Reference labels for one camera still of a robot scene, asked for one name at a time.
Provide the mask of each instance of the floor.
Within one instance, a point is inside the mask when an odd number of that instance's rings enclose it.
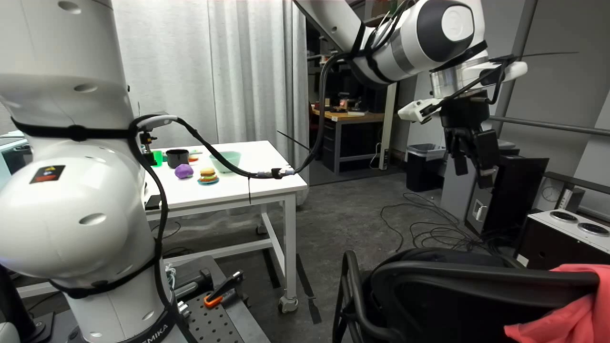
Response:
[[[334,305],[338,294],[341,255],[353,250],[362,269],[372,269],[399,250],[414,246],[446,246],[456,250],[479,250],[473,236],[441,212],[435,202],[439,191],[414,194],[406,191],[404,172],[353,172],[328,175],[322,166],[311,173],[311,193],[298,213],[298,250],[307,280],[309,295],[299,284],[301,307],[294,314],[279,314],[275,284],[263,253],[221,259],[225,274],[244,271],[242,292],[256,320],[271,341],[319,343],[330,341]],[[271,210],[280,223],[280,208]],[[170,221],[166,253],[185,253],[212,246],[242,242],[256,236],[254,212],[216,213]],[[189,231],[210,227],[204,234]],[[46,299],[31,309],[40,314],[63,309],[61,297]]]

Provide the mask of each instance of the green object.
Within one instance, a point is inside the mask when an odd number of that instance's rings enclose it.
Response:
[[[162,151],[153,151],[153,166],[164,166],[166,154]]]
[[[235,151],[225,151],[221,152],[225,160],[229,160],[233,166],[240,166],[240,152]],[[216,156],[212,156],[212,164],[219,173],[233,173],[229,168],[225,168],[225,164],[221,164]]]

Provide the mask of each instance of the red cloth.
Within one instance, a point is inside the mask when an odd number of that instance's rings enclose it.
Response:
[[[597,294],[580,297],[540,320],[505,326],[505,335],[521,343],[610,343],[610,265],[561,265],[553,271],[595,273]]]

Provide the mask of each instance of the black trash bin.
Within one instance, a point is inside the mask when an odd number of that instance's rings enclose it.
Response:
[[[444,149],[435,145],[412,145],[406,154],[406,189],[423,193],[442,187]]]

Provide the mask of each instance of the metal rod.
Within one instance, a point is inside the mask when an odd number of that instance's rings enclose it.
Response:
[[[498,116],[492,116],[488,120],[502,122],[502,124],[507,122],[507,124],[517,124],[517,126],[534,126],[534,128],[545,128],[545,130],[610,137],[610,130],[599,130],[599,128],[584,128],[584,126],[568,126],[568,124],[555,124],[555,122],[523,120],[523,118],[498,118]]]

